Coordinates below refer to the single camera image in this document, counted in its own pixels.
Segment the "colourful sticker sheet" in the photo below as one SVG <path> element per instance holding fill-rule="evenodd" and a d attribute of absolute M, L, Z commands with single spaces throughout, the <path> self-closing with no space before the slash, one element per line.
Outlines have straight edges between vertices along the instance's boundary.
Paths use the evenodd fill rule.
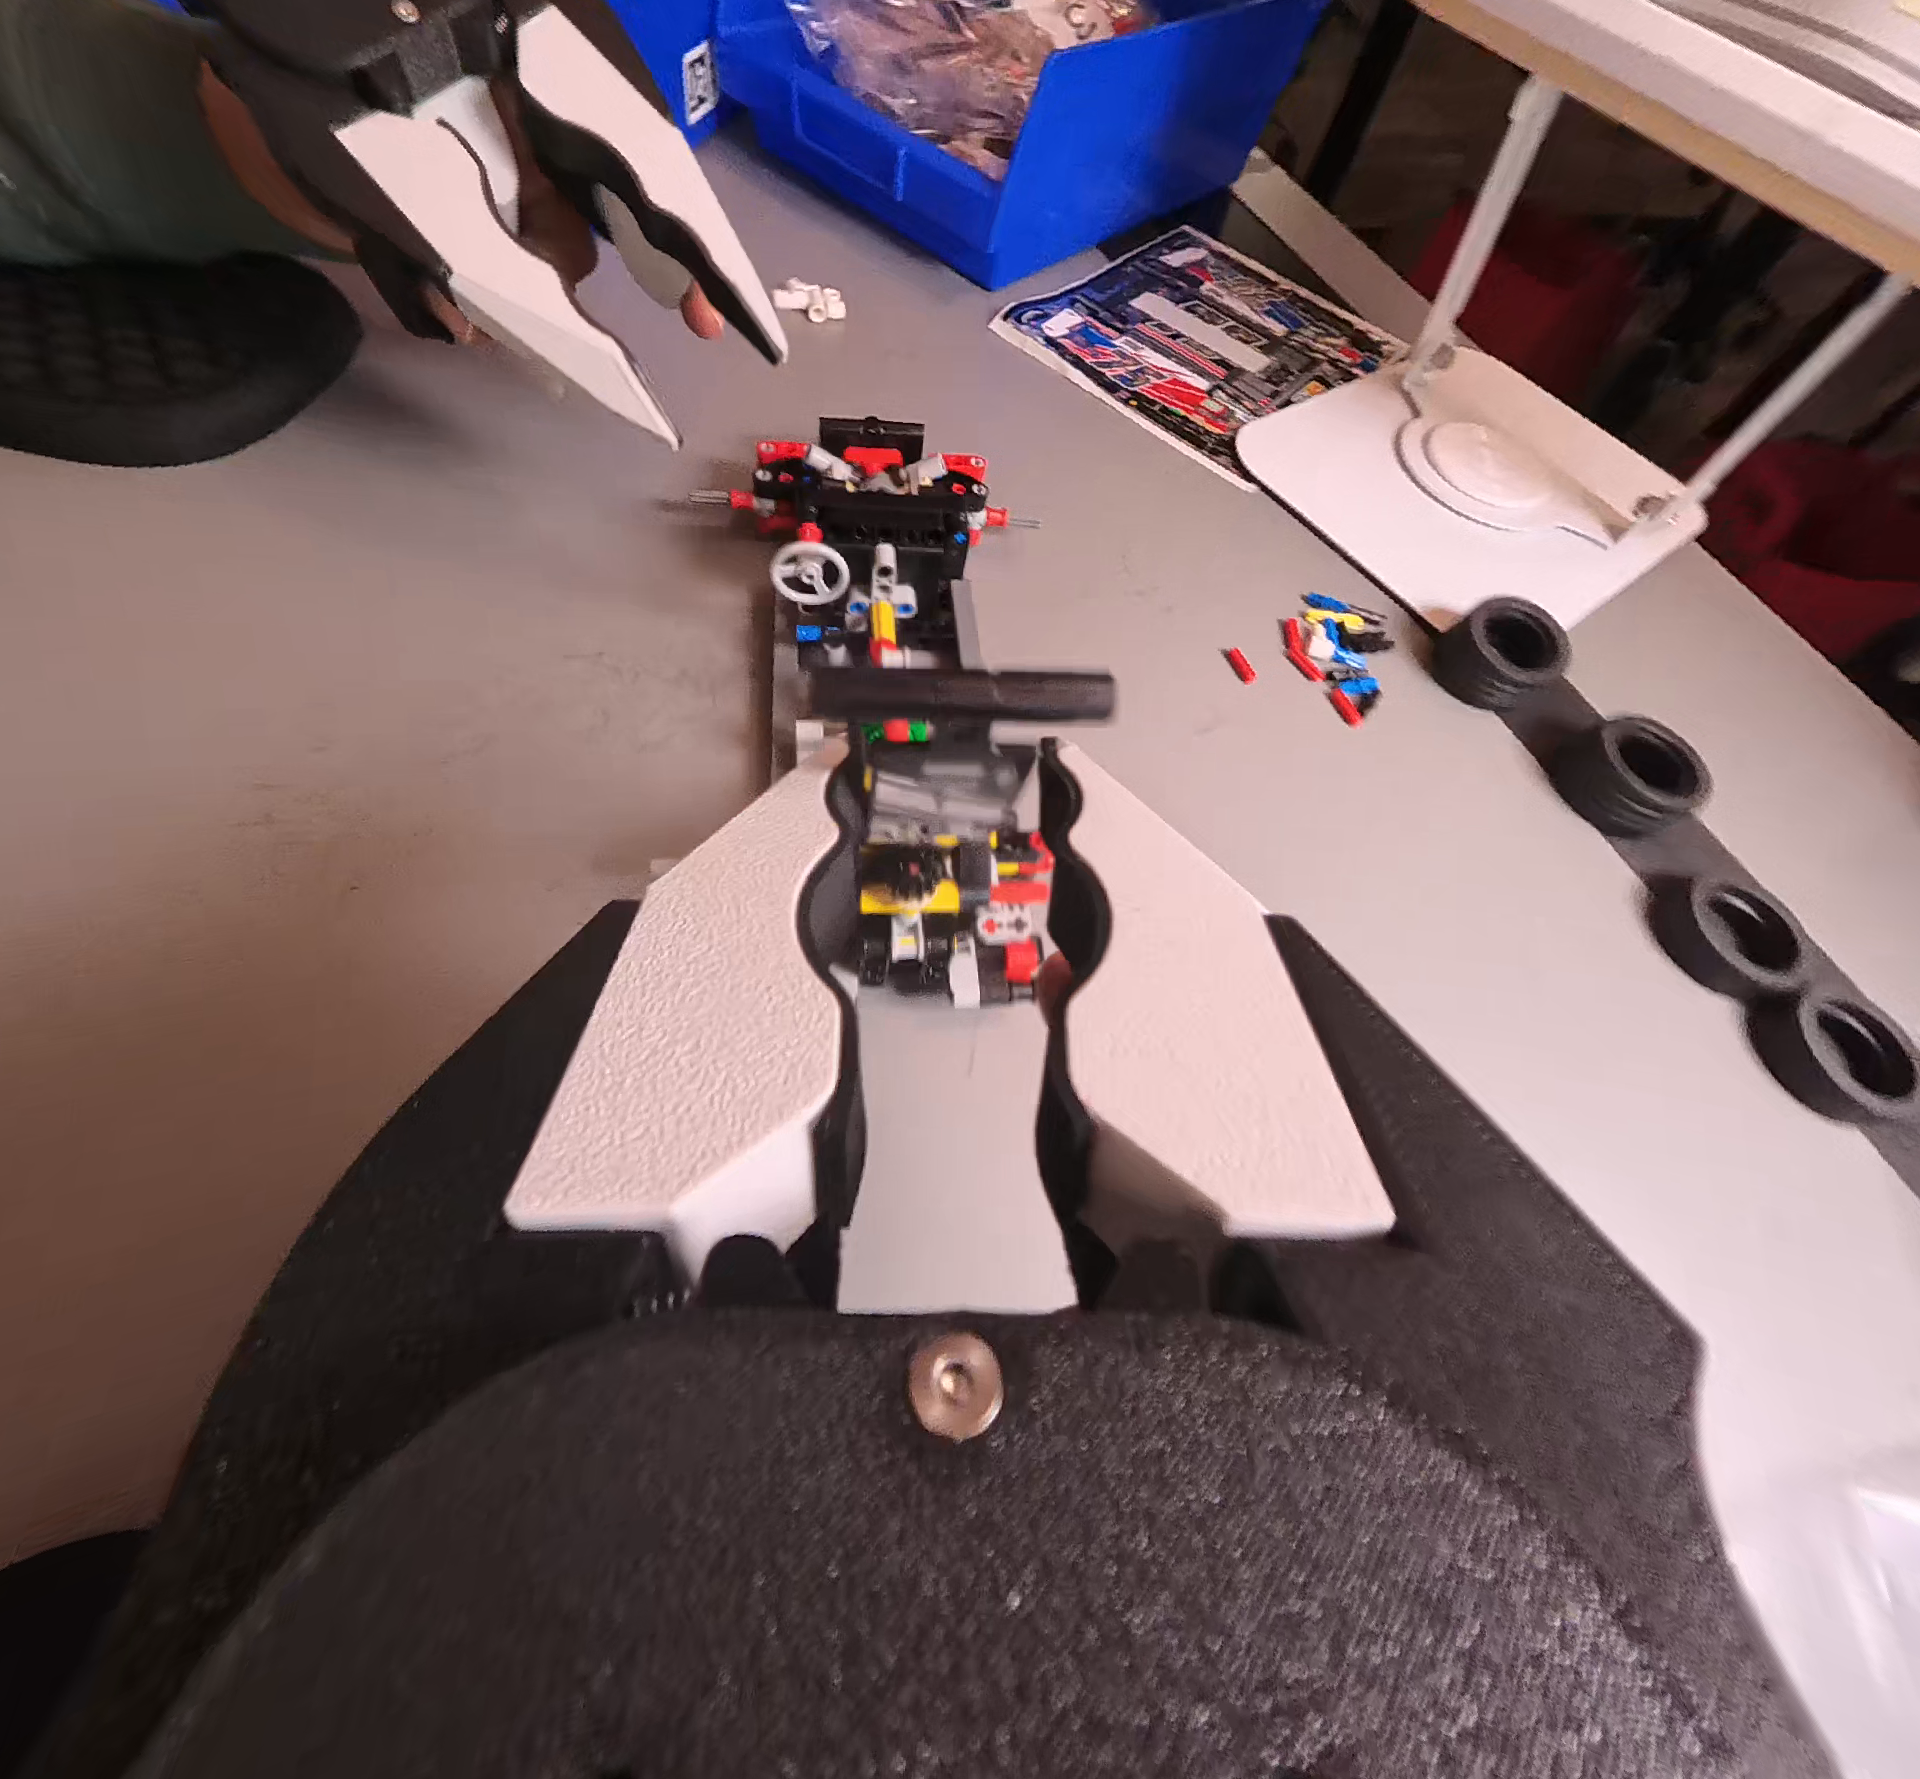
<path fill-rule="evenodd" d="M 1395 367 L 1404 342 L 1223 240 L 1176 226 L 990 330 L 1236 488 L 1240 432 Z"/>

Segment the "person's left forearm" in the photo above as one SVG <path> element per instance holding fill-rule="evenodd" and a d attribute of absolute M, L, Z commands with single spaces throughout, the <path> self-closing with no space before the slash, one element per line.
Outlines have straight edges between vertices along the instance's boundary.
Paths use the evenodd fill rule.
<path fill-rule="evenodd" d="M 2 256 L 334 256 L 234 173 L 199 98 L 204 33 L 151 0 L 2 0 Z"/>

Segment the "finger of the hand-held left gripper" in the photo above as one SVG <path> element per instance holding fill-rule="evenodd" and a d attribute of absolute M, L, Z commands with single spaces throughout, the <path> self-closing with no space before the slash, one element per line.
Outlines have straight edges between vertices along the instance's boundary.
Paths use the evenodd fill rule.
<path fill-rule="evenodd" d="M 427 271 L 471 327 L 666 446 L 682 446 L 625 348 L 520 240 L 519 163 L 488 77 L 456 77 L 407 110 L 365 110 L 332 134 L 349 173 L 373 185 L 374 203 L 422 245 Z"/>
<path fill-rule="evenodd" d="M 514 107 L 531 163 L 663 307 L 707 305 L 770 365 L 786 359 L 773 296 L 646 63 L 619 29 L 557 3 L 512 10 Z"/>

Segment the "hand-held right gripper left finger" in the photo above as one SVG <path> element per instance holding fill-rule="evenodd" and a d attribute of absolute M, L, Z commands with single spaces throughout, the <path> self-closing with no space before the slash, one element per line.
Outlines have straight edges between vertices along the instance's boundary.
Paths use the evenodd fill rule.
<path fill-rule="evenodd" d="M 646 884 L 505 1194 L 519 1232 L 653 1232 L 693 1285 L 732 1235 L 847 1224 L 851 1004 L 810 904 L 835 904 L 830 741 Z"/>

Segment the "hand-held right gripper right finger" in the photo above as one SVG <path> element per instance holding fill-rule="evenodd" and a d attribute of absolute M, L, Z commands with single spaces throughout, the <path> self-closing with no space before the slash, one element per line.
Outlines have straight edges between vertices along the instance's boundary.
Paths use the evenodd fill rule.
<path fill-rule="evenodd" d="M 1079 1300 L 1172 1245 L 1201 1282 L 1243 1243 L 1389 1237 L 1396 1208 L 1275 918 L 1079 743 L 1038 757 L 1066 976 L 1035 1121 Z"/>

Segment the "white book stand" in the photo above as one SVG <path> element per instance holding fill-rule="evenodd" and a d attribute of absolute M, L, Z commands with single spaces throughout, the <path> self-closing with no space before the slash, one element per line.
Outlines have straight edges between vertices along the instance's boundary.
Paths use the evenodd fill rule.
<path fill-rule="evenodd" d="M 1390 368 L 1249 423 L 1254 482 L 1431 627 L 1514 593 L 1574 627 L 1695 542 L 1715 485 L 1916 283 L 1916 119 L 1653 0 L 1439 0 L 1526 68 L 1428 314 Z M 1666 144 L 1885 276 L 1686 479 L 1528 375 L 1460 316 L 1565 97 Z"/>

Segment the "pile of small lego pins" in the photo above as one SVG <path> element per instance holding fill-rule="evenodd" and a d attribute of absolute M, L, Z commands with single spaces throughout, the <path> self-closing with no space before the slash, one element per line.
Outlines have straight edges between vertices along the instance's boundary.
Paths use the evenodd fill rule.
<path fill-rule="evenodd" d="M 1396 647 L 1389 617 L 1334 593 L 1306 590 L 1277 622 L 1278 657 L 1312 686 L 1348 731 L 1380 704 L 1375 662 Z"/>

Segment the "lego car chassis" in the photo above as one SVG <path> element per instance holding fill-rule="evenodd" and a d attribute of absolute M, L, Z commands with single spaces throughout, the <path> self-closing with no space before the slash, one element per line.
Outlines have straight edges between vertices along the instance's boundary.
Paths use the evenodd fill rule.
<path fill-rule="evenodd" d="M 1054 851 L 1038 748 L 1001 727 L 1082 727 L 1117 709 L 1090 669 L 988 669 L 968 566 L 1029 526 L 988 462 L 937 452 L 918 422 L 824 417 L 764 439 L 730 488 L 693 490 L 770 548 L 776 669 L 794 738 L 845 744 L 856 815 L 851 927 L 832 959 L 868 993 L 953 1009 L 1032 1001 L 1048 959 Z"/>

